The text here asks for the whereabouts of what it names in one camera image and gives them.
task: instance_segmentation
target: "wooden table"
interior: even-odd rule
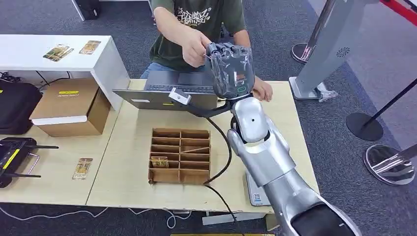
[[[145,80],[131,80],[131,89],[142,89]],[[288,82],[271,82],[274,99],[263,103],[265,113],[275,122],[290,145],[290,153],[304,180],[319,192],[307,146]],[[213,118],[224,132],[232,115]],[[148,159],[152,128],[204,129],[211,132],[211,176],[227,162],[227,146],[218,131],[204,118],[187,112],[138,110],[123,102],[95,183],[89,206],[165,208],[198,211],[227,211],[220,198],[204,186],[148,183]],[[233,211],[273,213],[268,206],[252,206],[244,185],[245,167],[233,155],[228,170],[211,183]]]
[[[0,189],[0,202],[85,205],[117,115],[118,112],[110,110],[100,136],[53,138],[38,127],[32,127],[20,137],[34,138],[39,145],[59,146],[59,149],[39,149],[36,154],[40,159],[31,174],[42,177],[14,178],[9,186]],[[11,136],[0,135],[0,139],[5,137]],[[78,159],[84,157],[93,158],[87,179],[72,180]],[[27,173],[33,161],[28,158],[20,173]]]

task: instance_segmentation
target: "laptop keyboard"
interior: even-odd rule
[[[167,91],[170,92],[172,88],[178,88],[183,92],[192,93],[214,93],[213,87],[210,86],[184,86],[184,85],[150,85],[147,90],[150,91]]]

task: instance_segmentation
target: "black bag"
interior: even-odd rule
[[[32,127],[29,117],[41,97],[34,85],[0,81],[0,134],[26,133]]]

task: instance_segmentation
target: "cardboard compartment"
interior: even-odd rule
[[[148,179],[149,179],[149,183],[154,183],[154,182],[178,183],[179,182],[179,169],[162,169],[162,168],[149,169]]]
[[[195,154],[195,153],[183,153],[181,154],[181,161],[210,161],[209,154]]]
[[[180,138],[181,130],[179,129],[153,129],[152,137],[164,137],[164,138]]]
[[[185,138],[181,138],[181,146],[210,147],[210,139],[185,139]]]
[[[182,139],[209,139],[210,133],[206,130],[182,130]]]
[[[154,137],[152,138],[152,144],[179,146],[179,138]]]
[[[169,161],[179,161],[178,153],[169,153],[169,152],[151,152],[150,157],[153,156],[166,156]]]
[[[202,161],[181,161],[179,165],[180,169],[189,169],[189,170],[209,170],[210,163]]]
[[[206,170],[180,170],[179,180],[181,183],[203,184],[210,178]]]
[[[152,130],[149,183],[203,184],[209,178],[208,131],[160,128]]]
[[[210,147],[181,146],[180,153],[210,154]]]
[[[179,153],[179,146],[169,146],[169,145],[151,145],[151,152],[173,152]]]
[[[153,166],[152,161],[149,161],[149,168],[151,168],[151,169],[165,169],[165,170],[166,169],[176,169],[176,170],[178,170],[179,161],[168,161],[168,168]]]

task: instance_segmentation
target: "person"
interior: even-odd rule
[[[155,70],[204,70],[206,46],[220,39],[222,23],[234,44],[251,46],[241,0],[152,0],[151,8],[160,35],[141,79]],[[257,76],[253,93],[260,100],[272,99],[272,87]]]

